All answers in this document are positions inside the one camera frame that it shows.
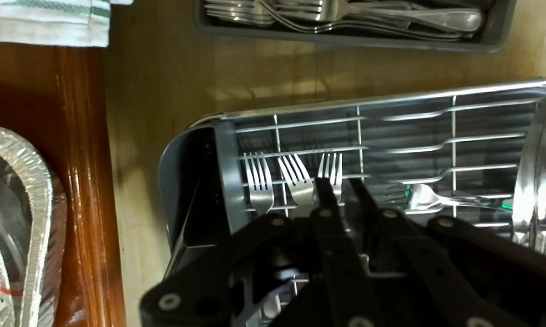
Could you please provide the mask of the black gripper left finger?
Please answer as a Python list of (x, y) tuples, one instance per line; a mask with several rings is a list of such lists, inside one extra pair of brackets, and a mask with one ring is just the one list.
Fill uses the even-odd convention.
[(376, 327), (372, 292), (352, 241), (339, 219), (336, 198), (327, 178), (314, 181), (318, 207), (314, 230), (321, 261), (321, 281), (327, 292), (334, 327)]

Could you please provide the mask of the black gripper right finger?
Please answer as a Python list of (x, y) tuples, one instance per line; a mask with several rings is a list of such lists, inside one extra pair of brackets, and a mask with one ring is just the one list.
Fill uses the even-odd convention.
[(350, 189), (363, 216), (370, 270), (387, 283), (392, 327), (500, 327), (501, 314), (485, 303), (445, 250), (400, 210), (379, 209), (359, 179)]

